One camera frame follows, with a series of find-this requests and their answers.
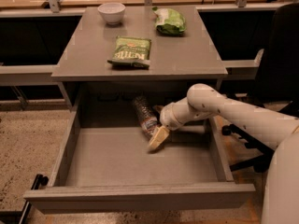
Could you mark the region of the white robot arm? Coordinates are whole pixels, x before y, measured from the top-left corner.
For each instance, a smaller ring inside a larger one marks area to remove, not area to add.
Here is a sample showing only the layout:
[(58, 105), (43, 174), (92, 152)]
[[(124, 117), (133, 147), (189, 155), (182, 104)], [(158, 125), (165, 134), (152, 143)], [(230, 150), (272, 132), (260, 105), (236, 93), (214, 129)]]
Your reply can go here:
[(299, 119), (227, 98), (206, 84), (163, 107), (161, 126), (149, 141), (153, 151), (184, 124), (220, 115), (274, 150), (266, 178), (261, 224), (299, 224)]

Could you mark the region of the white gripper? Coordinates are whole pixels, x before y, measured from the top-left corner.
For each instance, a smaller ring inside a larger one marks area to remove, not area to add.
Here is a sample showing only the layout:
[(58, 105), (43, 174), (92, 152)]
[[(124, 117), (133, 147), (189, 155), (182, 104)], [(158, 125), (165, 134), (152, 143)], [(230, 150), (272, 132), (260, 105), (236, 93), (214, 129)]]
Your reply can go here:
[(163, 126), (154, 126), (148, 130), (148, 152), (155, 151), (169, 136), (170, 131), (177, 130), (182, 126), (174, 113), (175, 104), (155, 105), (153, 109), (160, 114), (160, 122)]

